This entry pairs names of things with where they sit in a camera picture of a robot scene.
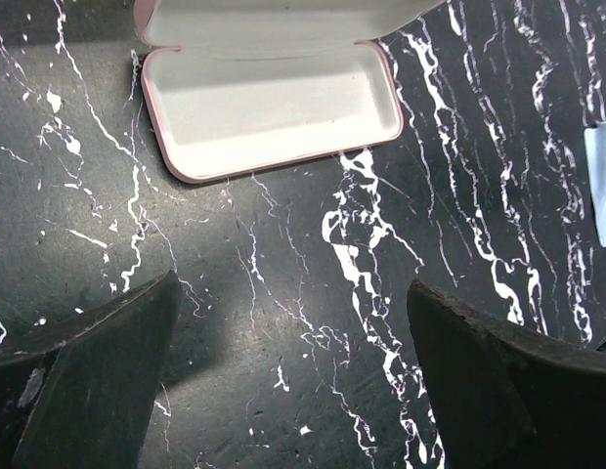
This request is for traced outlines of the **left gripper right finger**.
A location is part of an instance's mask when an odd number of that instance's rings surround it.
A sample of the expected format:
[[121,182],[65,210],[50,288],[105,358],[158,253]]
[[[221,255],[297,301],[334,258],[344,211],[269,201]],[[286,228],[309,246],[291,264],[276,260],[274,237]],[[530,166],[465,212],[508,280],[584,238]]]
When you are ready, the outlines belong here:
[[606,340],[581,348],[416,279],[411,337],[453,468],[606,468]]

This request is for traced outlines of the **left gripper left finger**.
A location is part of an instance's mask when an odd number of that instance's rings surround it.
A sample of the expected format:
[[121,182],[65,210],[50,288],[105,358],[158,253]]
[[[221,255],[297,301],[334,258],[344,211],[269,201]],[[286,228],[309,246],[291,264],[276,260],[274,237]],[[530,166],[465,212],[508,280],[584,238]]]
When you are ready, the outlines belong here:
[[134,468],[182,299],[156,277],[0,346],[0,468]]

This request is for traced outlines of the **pink glasses case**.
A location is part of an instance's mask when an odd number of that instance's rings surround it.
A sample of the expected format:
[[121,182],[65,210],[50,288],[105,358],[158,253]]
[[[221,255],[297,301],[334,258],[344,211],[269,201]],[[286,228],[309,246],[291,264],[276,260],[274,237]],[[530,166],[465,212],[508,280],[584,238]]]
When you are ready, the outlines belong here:
[[220,180],[397,139],[404,116],[378,40],[421,1],[138,1],[142,87],[163,161]]

